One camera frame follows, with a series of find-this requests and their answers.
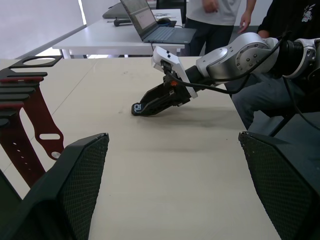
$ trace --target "white t-shirt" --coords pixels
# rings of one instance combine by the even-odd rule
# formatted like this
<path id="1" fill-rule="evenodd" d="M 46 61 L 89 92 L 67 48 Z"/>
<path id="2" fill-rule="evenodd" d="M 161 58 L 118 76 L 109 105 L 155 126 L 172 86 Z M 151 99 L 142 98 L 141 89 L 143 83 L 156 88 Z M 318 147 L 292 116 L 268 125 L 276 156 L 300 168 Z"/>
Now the white t-shirt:
<path id="1" fill-rule="evenodd" d="M 241 0 L 218 0 L 218 12 L 206 13 L 202 0 L 189 0 L 186 17 L 198 22 L 232 26 L 236 22 Z"/>

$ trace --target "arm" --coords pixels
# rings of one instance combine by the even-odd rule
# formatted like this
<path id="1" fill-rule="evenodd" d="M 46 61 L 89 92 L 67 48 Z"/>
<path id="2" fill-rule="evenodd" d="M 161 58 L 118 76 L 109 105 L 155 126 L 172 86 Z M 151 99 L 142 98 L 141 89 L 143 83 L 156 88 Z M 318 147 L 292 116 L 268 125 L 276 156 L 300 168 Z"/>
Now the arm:
<path id="1" fill-rule="evenodd" d="M 238 32 L 239 34 L 243 33 L 249 27 L 251 23 L 251 15 L 255 9 L 256 1 L 257 0 L 246 0 L 246 9 L 241 17 L 240 30 Z"/>

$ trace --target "black mesh panel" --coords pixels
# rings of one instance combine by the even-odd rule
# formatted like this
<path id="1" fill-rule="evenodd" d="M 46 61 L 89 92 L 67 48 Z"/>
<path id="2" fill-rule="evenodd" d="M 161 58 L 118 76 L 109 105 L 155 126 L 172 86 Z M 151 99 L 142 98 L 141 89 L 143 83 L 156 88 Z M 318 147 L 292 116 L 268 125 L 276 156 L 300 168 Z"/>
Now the black mesh panel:
<path id="1" fill-rule="evenodd" d="M 75 239 L 87 240 L 104 170 L 108 139 L 86 147 L 59 193 Z"/>
<path id="2" fill-rule="evenodd" d="M 273 146 L 246 134 L 239 139 L 256 192 L 281 239 L 305 239 L 313 190 Z"/>

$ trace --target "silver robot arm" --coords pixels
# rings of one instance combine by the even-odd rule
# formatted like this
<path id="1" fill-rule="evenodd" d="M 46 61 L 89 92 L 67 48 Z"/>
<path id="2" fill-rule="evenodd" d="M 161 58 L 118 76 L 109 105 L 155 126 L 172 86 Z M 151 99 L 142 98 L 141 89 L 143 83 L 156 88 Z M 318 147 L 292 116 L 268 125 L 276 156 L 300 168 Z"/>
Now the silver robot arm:
<path id="1" fill-rule="evenodd" d="M 283 69 L 280 74 L 284 77 L 297 78 L 308 66 L 316 62 L 316 48 L 319 42 L 320 38 L 284 42 L 252 73 L 267 73 L 276 66 Z M 276 38 L 262 39 L 256 33 L 244 33 L 229 45 L 199 58 L 196 61 L 196 68 L 204 78 L 214 79 L 216 85 L 222 84 L 249 71 L 268 55 L 277 43 Z M 152 66 L 163 71 L 163 61 L 171 64 L 172 70 L 182 81 L 190 83 L 179 58 L 157 46 L 153 52 Z"/>
<path id="2" fill-rule="evenodd" d="M 146 92 L 140 102 L 132 105 L 134 116 L 151 116 L 171 106 L 182 106 L 197 92 L 209 89 L 225 94 L 215 86 L 249 76 L 250 73 L 272 72 L 288 79 L 306 78 L 318 81 L 320 77 L 320 38 L 262 39 L 248 32 L 237 37 L 231 44 L 206 54 L 185 70 L 180 59 L 169 51 L 156 47 L 151 59 L 152 66 L 164 72 L 163 83 Z"/>

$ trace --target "hand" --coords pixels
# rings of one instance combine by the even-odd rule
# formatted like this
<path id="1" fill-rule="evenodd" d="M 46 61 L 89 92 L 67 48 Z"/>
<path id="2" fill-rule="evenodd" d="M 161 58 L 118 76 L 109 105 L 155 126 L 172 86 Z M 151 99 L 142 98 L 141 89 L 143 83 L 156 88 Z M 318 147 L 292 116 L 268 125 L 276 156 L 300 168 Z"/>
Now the hand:
<path id="1" fill-rule="evenodd" d="M 270 37 L 270 33 L 267 30 L 260 30 L 258 31 L 258 34 L 263 39 L 267 39 Z"/>
<path id="2" fill-rule="evenodd" d="M 245 11 L 241 17 L 240 30 L 238 31 L 238 34 L 243 33 L 245 30 L 247 30 L 250 23 L 251 23 L 251 13 L 248 11 Z"/>
<path id="3" fill-rule="evenodd" d="M 202 0 L 204 11 L 209 13 L 218 12 L 219 4 L 218 0 Z"/>

